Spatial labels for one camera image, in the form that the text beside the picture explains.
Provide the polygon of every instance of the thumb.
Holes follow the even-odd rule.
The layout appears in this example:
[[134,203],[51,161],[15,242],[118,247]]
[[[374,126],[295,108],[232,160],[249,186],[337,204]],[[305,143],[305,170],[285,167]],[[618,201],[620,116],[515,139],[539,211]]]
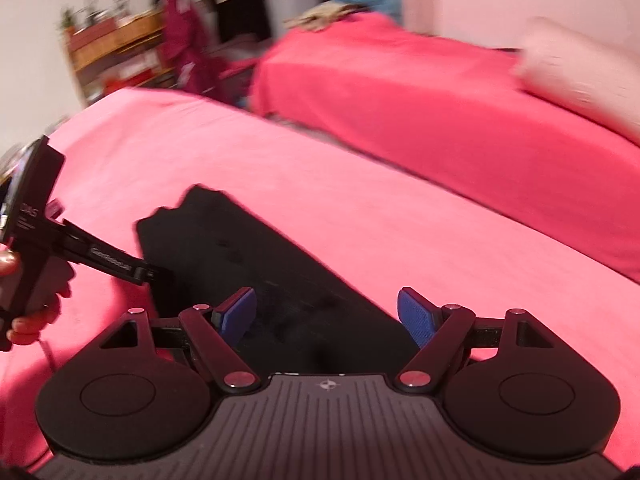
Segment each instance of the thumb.
[[0,251],[0,276],[13,274],[20,264],[18,253],[14,253],[8,249]]

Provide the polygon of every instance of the human hand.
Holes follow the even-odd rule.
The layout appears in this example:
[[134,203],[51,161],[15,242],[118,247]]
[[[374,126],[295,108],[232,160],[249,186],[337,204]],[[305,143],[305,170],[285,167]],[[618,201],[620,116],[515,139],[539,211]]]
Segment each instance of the human hand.
[[[0,277],[8,276],[18,270],[20,256],[9,250],[0,251]],[[55,322],[60,314],[60,296],[69,298],[71,291],[68,283],[63,290],[52,292],[43,309],[29,316],[17,317],[7,332],[7,339],[17,345],[30,345],[40,338],[40,332],[48,324]]]

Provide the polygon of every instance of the red bed sheet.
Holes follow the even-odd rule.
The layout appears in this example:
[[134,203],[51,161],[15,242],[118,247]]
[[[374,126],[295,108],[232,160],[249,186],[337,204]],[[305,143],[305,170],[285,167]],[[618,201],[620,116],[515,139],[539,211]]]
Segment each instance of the red bed sheet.
[[356,14],[291,31],[264,57],[251,102],[640,281],[640,148],[520,91],[515,62]]
[[[53,195],[64,217],[132,254],[134,222],[200,183],[228,192],[390,316],[403,286],[478,316],[526,308],[613,382],[622,416],[606,455],[620,466],[640,460],[640,285],[613,270],[439,186],[178,92],[120,90],[51,143],[67,156]],[[73,296],[43,332],[58,365],[126,309],[150,307],[144,288],[76,271]],[[7,463],[46,448],[33,405],[49,376],[38,345],[0,354]]]

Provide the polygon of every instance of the red blanket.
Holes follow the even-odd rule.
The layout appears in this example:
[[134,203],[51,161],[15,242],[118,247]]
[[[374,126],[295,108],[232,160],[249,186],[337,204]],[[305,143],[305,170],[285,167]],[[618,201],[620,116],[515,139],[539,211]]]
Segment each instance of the red blanket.
[[[65,217],[132,254],[134,222],[201,183],[228,192],[391,316],[403,286],[478,316],[530,310],[616,386],[622,416],[607,456],[621,466],[640,460],[640,286],[594,260],[438,186],[181,92],[120,90],[51,143],[67,156],[54,191]],[[127,308],[150,306],[144,288],[76,271],[73,296],[43,332],[58,365]],[[46,448],[33,403],[49,374],[37,345],[0,354],[8,463]]]
[[356,14],[281,40],[255,75],[252,106],[334,134],[640,281],[640,148],[521,92],[515,59]]

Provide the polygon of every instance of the green plant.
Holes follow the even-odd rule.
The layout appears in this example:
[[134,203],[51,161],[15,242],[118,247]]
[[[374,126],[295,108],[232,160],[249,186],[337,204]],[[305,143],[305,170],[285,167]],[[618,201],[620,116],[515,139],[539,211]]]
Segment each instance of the green plant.
[[60,28],[67,30],[70,27],[76,26],[76,15],[71,7],[65,7],[62,9],[62,20],[60,21]]

